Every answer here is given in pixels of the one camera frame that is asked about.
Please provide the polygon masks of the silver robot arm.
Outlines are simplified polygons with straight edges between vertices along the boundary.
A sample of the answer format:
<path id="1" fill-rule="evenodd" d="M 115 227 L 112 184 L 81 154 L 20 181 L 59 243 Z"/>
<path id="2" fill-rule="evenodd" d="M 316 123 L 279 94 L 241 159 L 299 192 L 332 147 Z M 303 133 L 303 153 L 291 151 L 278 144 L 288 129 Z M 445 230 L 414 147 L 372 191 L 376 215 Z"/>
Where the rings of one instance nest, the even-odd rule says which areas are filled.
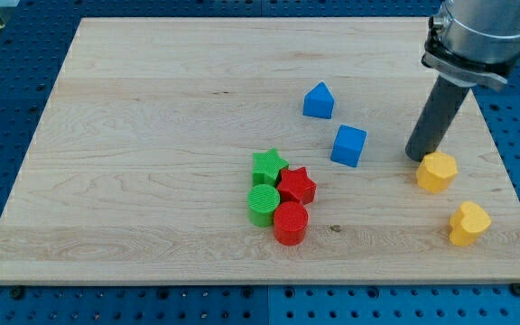
<path id="1" fill-rule="evenodd" d="M 502 90 L 520 58 L 520 0 L 445 0 L 422 63 L 460 87 Z"/>

